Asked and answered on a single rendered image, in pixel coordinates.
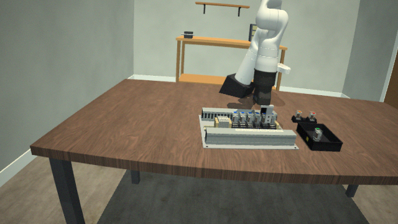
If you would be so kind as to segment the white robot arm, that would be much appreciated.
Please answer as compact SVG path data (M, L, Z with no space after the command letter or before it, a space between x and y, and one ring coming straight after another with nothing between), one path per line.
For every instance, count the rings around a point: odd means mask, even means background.
M256 15L258 28L235 75L240 83L250 85L254 78L257 54L278 57L280 42L289 21L287 13L281 10L281 5L282 0L261 0Z

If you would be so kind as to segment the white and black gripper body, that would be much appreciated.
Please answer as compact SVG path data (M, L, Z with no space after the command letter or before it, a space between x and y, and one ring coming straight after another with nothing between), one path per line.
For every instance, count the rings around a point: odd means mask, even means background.
M269 106L271 102L271 90L275 85L276 73L290 74L290 68L278 63L278 57L266 57L257 54L254 68L255 84L253 100L258 105Z

